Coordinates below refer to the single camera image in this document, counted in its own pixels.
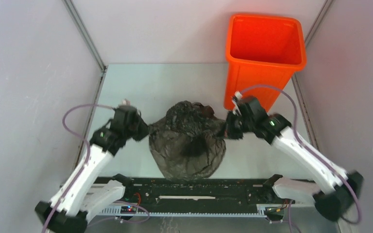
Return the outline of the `black plastic trash bag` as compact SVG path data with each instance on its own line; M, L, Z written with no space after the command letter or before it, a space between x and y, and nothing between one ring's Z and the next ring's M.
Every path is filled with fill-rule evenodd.
M224 123L211 106L185 100L150 124L149 150L163 177L193 181L213 175L226 154L218 136Z

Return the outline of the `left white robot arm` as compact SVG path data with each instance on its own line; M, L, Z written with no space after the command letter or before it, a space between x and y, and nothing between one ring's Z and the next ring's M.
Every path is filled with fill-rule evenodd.
M111 203L129 202L134 196L131 186L116 180L88 195L100 172L126 142L141 141L149 134L141 113L130 104L102 105L102 108L113 110L114 116L97 129L91 139L83 139L85 153L72 174L49 201L40 201L35 207L43 233L83 233L91 220Z

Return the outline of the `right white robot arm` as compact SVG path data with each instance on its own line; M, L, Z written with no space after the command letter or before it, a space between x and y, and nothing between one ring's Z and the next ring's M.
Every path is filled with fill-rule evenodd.
M254 133L269 145L292 157L312 177L312 182L292 180L274 175L263 189L267 202L279 199L313 204L326 219L337 222L360 197L364 178L356 170L348 172L334 164L296 131L295 126L281 114L268 115L257 98L233 97L234 108L227 115L222 135L241 139Z

